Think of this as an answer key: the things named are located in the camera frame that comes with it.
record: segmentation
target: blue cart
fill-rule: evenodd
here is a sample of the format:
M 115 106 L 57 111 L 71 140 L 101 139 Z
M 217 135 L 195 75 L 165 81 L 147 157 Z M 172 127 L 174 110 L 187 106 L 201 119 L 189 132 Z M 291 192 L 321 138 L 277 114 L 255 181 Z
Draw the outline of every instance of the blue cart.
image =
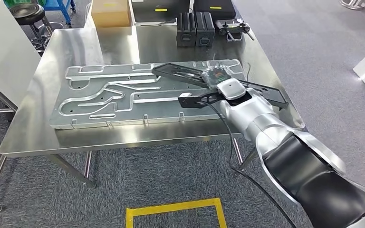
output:
M 43 7 L 45 11 L 60 10 L 65 17 L 67 25 L 71 28 L 72 21 L 67 11 L 69 6 L 72 12 L 76 12 L 74 0 L 66 0 L 66 4 L 64 4 L 63 0 L 47 0 L 47 3 Z

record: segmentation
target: yellow label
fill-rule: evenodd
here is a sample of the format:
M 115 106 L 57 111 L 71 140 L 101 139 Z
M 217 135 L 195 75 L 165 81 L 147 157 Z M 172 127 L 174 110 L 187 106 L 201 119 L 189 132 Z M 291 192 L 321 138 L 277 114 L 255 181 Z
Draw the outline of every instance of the yellow label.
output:
M 113 7 L 116 5 L 117 5 L 117 3 L 115 3 L 115 2 L 104 2 L 103 3 L 103 6 L 106 6 L 106 7 Z

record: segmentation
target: gray carpet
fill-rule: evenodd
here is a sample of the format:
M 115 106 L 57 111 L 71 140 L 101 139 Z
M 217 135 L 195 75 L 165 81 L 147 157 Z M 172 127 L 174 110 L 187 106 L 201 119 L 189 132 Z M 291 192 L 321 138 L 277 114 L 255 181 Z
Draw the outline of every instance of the gray carpet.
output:
M 86 0 L 74 27 L 83 26 Z M 365 10 L 337 0 L 235 0 L 307 128 L 365 185 L 365 85 L 352 68 L 365 56 Z M 62 16 L 48 12 L 48 19 Z M 0 141 L 8 123 L 0 115 Z M 252 143 L 240 141 L 242 151 Z M 0 178 L 0 227 L 125 227 L 125 208 L 219 197 L 230 228 L 287 228 L 278 210 L 251 183 L 229 170 L 228 141 L 95 152 L 87 189 L 44 157 L 8 159 Z M 64 155 L 82 170 L 85 155 Z M 257 162 L 247 170 L 263 181 Z M 278 199 L 298 227 L 303 210 Z M 148 215 L 136 228 L 217 227 L 213 208 Z

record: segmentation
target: white wall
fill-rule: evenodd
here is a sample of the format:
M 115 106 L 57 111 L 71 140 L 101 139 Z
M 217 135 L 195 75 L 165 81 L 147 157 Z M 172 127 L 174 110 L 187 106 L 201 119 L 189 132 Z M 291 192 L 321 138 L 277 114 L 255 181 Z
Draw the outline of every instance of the white wall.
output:
M 39 54 L 0 0 L 0 91 L 17 106 L 39 60 Z

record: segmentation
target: metal tool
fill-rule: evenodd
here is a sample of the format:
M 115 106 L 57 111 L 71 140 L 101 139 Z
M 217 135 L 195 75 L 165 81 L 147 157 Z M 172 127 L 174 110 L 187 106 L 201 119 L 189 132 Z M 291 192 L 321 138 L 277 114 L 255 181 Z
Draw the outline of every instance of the metal tool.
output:
M 231 20 L 217 20 L 215 24 L 219 30 L 220 35 L 227 35 L 228 42 L 242 40 L 242 33 L 247 34 L 252 40 L 255 40 L 254 37 L 250 34 L 250 26 L 241 18 Z

